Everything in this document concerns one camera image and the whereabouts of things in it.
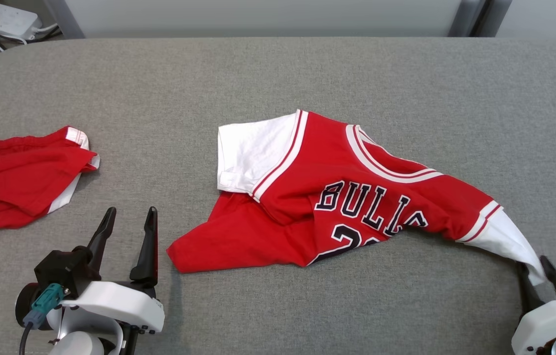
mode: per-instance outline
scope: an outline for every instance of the gray table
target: gray table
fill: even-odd
[[[0,231],[0,354],[17,350],[14,300],[52,249],[118,218],[102,267],[122,280],[159,209],[163,333],[138,354],[510,353],[513,263],[406,231],[312,267],[181,275],[165,248],[217,198],[217,126],[312,110],[361,124],[391,153],[505,206],[556,265],[556,42],[494,39],[78,40],[0,54],[0,138],[70,124],[102,157],[69,205]],[[541,287],[551,297],[547,286]],[[47,353],[52,333],[28,351]]]

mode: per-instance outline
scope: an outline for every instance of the clothing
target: clothing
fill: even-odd
[[[233,194],[171,245],[181,272],[303,267],[418,227],[523,261],[533,284],[545,280],[534,250],[490,196],[394,157],[359,126],[298,110],[222,126],[218,143],[217,187]]]
[[[80,173],[100,158],[76,128],[45,137],[0,140],[0,228],[19,228],[68,202]]]

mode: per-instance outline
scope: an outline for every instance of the jersey number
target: jersey number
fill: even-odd
[[[332,258],[333,256],[337,256],[339,254],[342,254],[343,252],[352,250],[361,245],[361,233],[359,233],[359,231],[357,231],[356,229],[348,227],[345,224],[335,225],[335,229],[333,229],[333,233],[330,237],[336,241],[342,241],[345,239],[350,241],[350,243],[348,245],[345,245],[344,247],[339,247],[333,250],[319,253],[318,256],[316,256],[315,259],[313,259],[313,261],[309,263],[309,265],[311,265],[312,263],[317,263],[320,260]]]

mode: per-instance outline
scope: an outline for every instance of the garment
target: garment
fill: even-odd
[[[408,227],[523,261],[545,280],[534,250],[490,196],[394,157],[358,125],[313,112],[219,128],[209,220],[176,240],[181,272],[295,263],[302,267],[388,240]]]
[[[19,228],[68,202],[80,173],[100,158],[76,128],[45,137],[0,140],[0,228]]]

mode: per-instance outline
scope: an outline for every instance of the bulls jersey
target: bulls jersey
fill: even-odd
[[[70,202],[80,173],[98,168],[85,133],[0,140],[0,228],[18,228]]]
[[[298,110],[219,128],[209,220],[176,240],[181,272],[273,263],[302,267],[415,227],[523,261],[545,277],[526,238],[490,196],[400,159],[358,125]]]

